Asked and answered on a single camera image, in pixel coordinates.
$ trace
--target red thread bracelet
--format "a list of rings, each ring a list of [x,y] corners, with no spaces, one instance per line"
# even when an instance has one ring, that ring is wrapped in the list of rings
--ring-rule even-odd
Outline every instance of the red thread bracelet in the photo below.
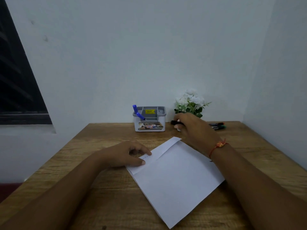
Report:
[[[209,158],[211,159],[211,154],[213,153],[214,149],[216,149],[216,148],[221,148],[221,147],[223,147],[225,144],[229,144],[229,143],[226,143],[226,139],[224,139],[223,142],[219,141],[219,142],[215,145],[215,147],[211,150],[211,152],[209,153]]]

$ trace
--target red floor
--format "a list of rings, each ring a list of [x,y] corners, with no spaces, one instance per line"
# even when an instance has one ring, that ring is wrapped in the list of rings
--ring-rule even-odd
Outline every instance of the red floor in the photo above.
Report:
[[[0,183],[0,203],[5,200],[14,190],[16,190],[22,183]]]

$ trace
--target blue marker cap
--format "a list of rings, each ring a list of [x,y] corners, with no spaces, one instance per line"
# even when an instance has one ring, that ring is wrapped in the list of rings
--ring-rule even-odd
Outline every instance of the blue marker cap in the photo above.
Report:
[[[138,108],[136,107],[136,105],[133,105],[132,107],[134,109],[134,113],[137,114],[138,113]]]
[[[139,117],[141,120],[146,120],[146,119],[144,118],[144,116],[142,116],[139,112],[137,112],[136,115],[137,115],[137,117]]]

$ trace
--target yellow price sticker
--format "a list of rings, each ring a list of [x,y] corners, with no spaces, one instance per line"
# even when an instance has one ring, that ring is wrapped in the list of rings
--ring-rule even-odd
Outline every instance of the yellow price sticker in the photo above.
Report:
[[[155,110],[145,110],[145,114],[155,114]]]

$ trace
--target forearm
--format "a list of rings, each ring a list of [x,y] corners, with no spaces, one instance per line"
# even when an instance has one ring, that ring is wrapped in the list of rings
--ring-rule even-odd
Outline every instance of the forearm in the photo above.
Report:
[[[96,176],[107,167],[103,153],[93,153],[0,229],[65,229]]]
[[[306,203],[263,174],[231,146],[216,149],[212,160],[256,229],[306,229]]]

